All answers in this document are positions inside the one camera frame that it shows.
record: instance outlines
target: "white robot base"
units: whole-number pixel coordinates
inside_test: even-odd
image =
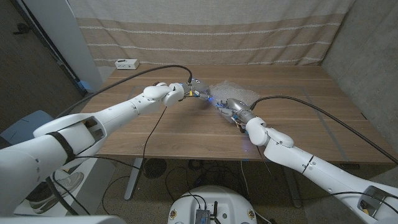
[[[257,219],[252,205],[242,195],[226,187],[206,185],[192,189],[190,193],[178,198],[170,209],[167,223],[252,224],[257,223]]]

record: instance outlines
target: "table top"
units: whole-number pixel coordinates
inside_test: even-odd
[[[137,72],[115,70],[104,83],[110,85]],[[394,157],[397,153],[361,114],[338,85],[319,66],[189,65],[193,77],[209,85],[225,80],[255,91],[260,96],[287,95],[313,103],[374,141]],[[103,110],[130,99],[155,82],[181,83],[188,72],[166,68],[122,83],[90,100],[82,113]],[[131,121],[110,135],[100,154],[142,157],[145,141],[164,106],[153,114]],[[314,109],[286,99],[257,104],[254,113],[270,128],[289,135],[295,145],[330,162],[391,163],[362,139]],[[186,98],[168,107],[148,140],[145,157],[174,159],[261,160],[256,147],[236,125],[230,124],[207,101]]]

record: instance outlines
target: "striped curtain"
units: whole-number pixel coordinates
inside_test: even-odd
[[[354,0],[69,0],[97,66],[315,65]]]

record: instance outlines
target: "white robotic arm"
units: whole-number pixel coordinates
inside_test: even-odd
[[[393,208],[398,208],[398,189],[351,175],[344,170],[294,146],[294,141],[288,135],[275,129],[267,128],[266,122],[256,117],[250,108],[243,102],[227,99],[224,104],[224,113],[232,115],[233,120],[244,124],[251,142],[257,146],[266,146],[264,155],[271,161],[294,169],[312,182],[319,185],[330,194],[339,192],[359,192],[363,194],[338,194],[337,199],[342,201],[365,223],[398,218]]]
[[[81,164],[93,156],[115,130],[141,114],[155,112],[160,104],[172,106],[192,90],[186,84],[159,83],[118,105],[96,113],[71,114],[34,131],[34,139],[0,150],[0,217],[14,209],[51,173]]]

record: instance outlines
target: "white box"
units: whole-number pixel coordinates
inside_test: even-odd
[[[137,69],[139,62],[137,59],[118,59],[114,64],[117,69]]]

